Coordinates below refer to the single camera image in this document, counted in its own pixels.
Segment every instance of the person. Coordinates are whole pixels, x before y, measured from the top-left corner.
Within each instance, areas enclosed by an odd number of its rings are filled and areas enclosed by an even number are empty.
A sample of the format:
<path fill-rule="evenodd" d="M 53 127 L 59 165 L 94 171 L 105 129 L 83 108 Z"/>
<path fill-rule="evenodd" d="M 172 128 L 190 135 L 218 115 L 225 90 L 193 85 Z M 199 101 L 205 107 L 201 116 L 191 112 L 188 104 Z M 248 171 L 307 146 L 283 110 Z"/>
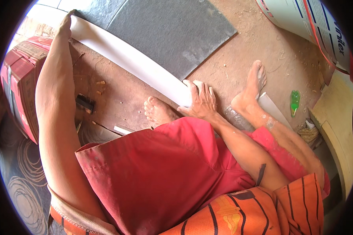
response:
<path fill-rule="evenodd" d="M 327 174 L 309 146 L 258 105 L 267 81 L 259 60 L 231 102 L 256 128 L 253 133 L 238 130 L 217 112 L 212 87 L 184 80 L 192 105 L 178 111 L 188 117 L 179 118 L 149 97 L 145 115 L 157 128 L 81 147 L 68 44 L 72 14 L 55 34 L 35 94 L 50 213 L 66 232 L 322 232 Z"/>

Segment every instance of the dirt floor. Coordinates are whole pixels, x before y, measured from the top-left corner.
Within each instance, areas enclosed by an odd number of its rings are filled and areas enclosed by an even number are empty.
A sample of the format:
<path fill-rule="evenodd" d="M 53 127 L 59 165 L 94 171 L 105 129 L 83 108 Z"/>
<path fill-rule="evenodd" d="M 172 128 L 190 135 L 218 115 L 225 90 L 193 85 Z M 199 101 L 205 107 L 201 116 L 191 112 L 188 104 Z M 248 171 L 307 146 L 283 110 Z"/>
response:
<path fill-rule="evenodd" d="M 263 92 L 267 92 L 292 128 L 300 129 L 309 118 L 308 107 L 320 97 L 321 84 L 329 81 L 333 73 L 318 47 L 274 26 L 254 0 L 211 2 L 236 27 L 238 34 L 217 49 L 187 79 L 207 82 L 217 94 L 221 114 L 238 128 L 247 129 L 236 118 L 235 112 L 230 112 L 229 106 L 233 97 L 243 90 L 252 62 L 260 59 L 266 66 L 268 78 Z M 53 33 L 50 27 L 26 18 L 13 45 L 33 35 L 53 36 Z M 95 121 L 111 130 L 115 124 L 141 130 L 154 126 L 143 114 L 143 103 L 149 96 L 156 96 L 177 108 L 174 102 L 126 70 L 76 40 L 70 42 L 76 95 L 82 93 L 96 101 L 95 112 L 92 115 L 79 112 L 80 118 L 83 115 L 85 120 Z M 104 85 L 96 85 L 102 80 Z M 300 108 L 294 118 L 290 115 L 292 90 L 301 92 Z"/>

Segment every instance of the red shorts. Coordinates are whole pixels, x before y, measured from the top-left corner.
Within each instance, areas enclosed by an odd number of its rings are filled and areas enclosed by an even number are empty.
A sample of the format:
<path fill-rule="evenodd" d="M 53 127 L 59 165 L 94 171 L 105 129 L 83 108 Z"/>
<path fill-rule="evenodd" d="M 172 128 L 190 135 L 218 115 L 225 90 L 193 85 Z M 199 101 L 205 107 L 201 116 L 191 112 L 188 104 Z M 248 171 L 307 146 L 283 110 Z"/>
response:
<path fill-rule="evenodd" d="M 263 146 L 291 182 L 307 175 L 266 128 L 246 134 Z M 76 157 L 109 220 L 124 234 L 164 232 L 218 196 L 255 186 L 223 140 L 215 138 L 212 126 L 192 117 L 105 144 L 87 144 Z M 329 187 L 326 174 L 327 194 Z"/>

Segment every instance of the hand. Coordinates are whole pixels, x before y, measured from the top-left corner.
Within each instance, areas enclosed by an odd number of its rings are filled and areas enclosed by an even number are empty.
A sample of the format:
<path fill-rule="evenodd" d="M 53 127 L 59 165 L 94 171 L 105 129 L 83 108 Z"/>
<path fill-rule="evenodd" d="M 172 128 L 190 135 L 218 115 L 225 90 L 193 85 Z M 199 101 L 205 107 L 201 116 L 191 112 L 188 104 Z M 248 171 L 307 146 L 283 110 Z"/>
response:
<path fill-rule="evenodd" d="M 65 35 L 68 38 L 71 37 L 72 32 L 71 32 L 71 15 L 73 15 L 75 10 L 71 10 L 66 14 L 66 16 L 63 18 L 63 20 L 60 22 L 59 28 L 56 31 L 56 35 Z"/>
<path fill-rule="evenodd" d="M 208 120 L 217 114 L 216 97 L 213 88 L 208 87 L 207 83 L 195 80 L 193 82 L 183 80 L 183 83 L 190 88 L 192 96 L 192 105 L 189 108 L 180 106 L 179 112 L 183 112 L 188 116 Z"/>

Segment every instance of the yellow board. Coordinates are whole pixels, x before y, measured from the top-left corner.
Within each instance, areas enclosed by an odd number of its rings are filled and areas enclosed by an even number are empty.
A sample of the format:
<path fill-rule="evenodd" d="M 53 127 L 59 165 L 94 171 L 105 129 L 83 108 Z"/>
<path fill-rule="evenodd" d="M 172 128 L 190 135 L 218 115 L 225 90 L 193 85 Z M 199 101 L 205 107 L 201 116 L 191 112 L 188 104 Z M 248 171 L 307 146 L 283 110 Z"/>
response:
<path fill-rule="evenodd" d="M 347 75 L 335 71 L 325 87 L 311 119 L 320 130 L 336 163 L 343 197 L 347 198 L 353 184 L 353 85 Z"/>

